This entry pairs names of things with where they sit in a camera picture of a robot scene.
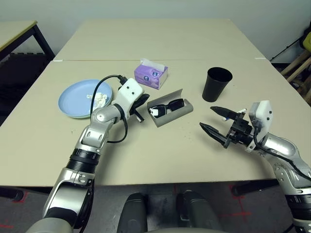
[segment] red tape marking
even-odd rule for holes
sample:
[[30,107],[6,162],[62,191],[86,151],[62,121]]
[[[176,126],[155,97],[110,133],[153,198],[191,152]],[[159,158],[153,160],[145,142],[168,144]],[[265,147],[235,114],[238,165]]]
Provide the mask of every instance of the red tape marking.
[[12,229],[12,228],[14,228],[14,226],[0,224],[0,228]]
[[26,200],[26,197],[28,196],[28,192],[25,191],[24,193],[24,196],[22,198],[22,200],[19,200],[19,201],[13,201],[14,203],[23,203],[25,200]]
[[244,208],[243,208],[243,205],[242,205],[242,201],[241,201],[241,199],[244,199],[244,196],[236,197],[236,196],[234,196],[232,193],[231,193],[231,196],[232,196],[233,199],[238,200],[239,206],[240,206],[240,208],[241,208],[241,212],[239,212],[239,213],[233,213],[233,214],[228,214],[228,215],[224,215],[224,216],[225,216],[225,217],[227,217],[227,216],[243,216],[243,221],[246,223],[246,222],[247,222],[246,216],[247,216],[247,215],[251,215],[252,213],[251,213],[251,212],[245,212],[245,211],[244,211]]

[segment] purple tissue box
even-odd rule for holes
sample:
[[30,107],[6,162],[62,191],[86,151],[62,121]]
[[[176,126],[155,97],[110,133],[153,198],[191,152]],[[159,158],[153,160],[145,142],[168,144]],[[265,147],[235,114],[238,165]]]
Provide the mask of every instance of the purple tissue box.
[[134,70],[134,76],[138,83],[159,90],[167,78],[167,67],[165,67],[164,71],[162,72],[152,67],[139,65]]

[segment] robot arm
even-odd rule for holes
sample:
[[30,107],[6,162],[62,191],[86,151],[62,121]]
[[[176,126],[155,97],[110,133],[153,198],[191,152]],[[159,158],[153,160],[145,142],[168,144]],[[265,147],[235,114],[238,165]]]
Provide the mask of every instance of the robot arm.
[[45,203],[43,219],[26,233],[71,233],[86,226],[90,214],[95,169],[108,141],[113,124],[137,114],[149,95],[134,79],[119,89],[111,105],[94,110],[91,122],[82,132],[69,162],[64,167]]
[[298,148],[287,139],[268,133],[273,112],[268,100],[254,103],[249,111],[253,126],[244,120],[244,113],[236,113],[222,107],[211,107],[217,114],[234,120],[227,136],[217,129],[200,123],[202,129],[227,148],[241,143],[246,151],[256,150],[267,159],[282,188],[293,215],[297,232],[311,232],[311,169],[301,159]]

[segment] black sunglasses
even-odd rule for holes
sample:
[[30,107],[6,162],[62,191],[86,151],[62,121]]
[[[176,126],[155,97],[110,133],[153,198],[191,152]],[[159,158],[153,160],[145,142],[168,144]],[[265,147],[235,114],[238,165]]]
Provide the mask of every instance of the black sunglasses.
[[159,104],[159,105],[153,106],[152,108],[149,108],[149,113],[154,118],[159,118],[161,116],[164,116],[167,113],[167,109],[170,109],[171,111],[175,111],[184,106],[185,104],[184,104],[183,99],[176,99],[176,100],[172,100],[167,105]]

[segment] gray floor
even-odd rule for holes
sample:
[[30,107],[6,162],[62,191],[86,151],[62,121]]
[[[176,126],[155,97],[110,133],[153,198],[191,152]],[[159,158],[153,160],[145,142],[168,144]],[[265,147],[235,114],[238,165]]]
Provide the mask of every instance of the gray floor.
[[[149,195],[148,230],[176,227],[175,197],[191,189],[203,195],[230,233],[281,233],[291,224],[291,213],[279,187],[240,199],[230,193],[233,183],[188,183],[97,187],[85,233],[115,233],[127,197]],[[0,198],[0,233],[22,233],[41,217],[47,195],[27,193],[22,202]]]

